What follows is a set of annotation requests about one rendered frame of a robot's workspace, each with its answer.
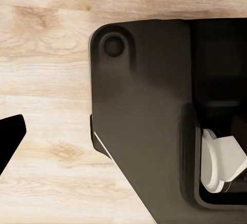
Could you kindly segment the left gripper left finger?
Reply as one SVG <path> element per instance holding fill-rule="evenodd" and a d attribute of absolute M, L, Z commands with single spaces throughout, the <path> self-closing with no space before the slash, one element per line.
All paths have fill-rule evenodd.
<path fill-rule="evenodd" d="M 27 133 L 22 114 L 0 119 L 0 175 Z"/>

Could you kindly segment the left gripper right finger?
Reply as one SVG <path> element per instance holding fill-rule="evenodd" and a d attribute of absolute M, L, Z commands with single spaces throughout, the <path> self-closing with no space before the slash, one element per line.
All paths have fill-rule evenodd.
<path fill-rule="evenodd" d="M 235 114 L 231 133 L 247 155 L 247 116 Z"/>

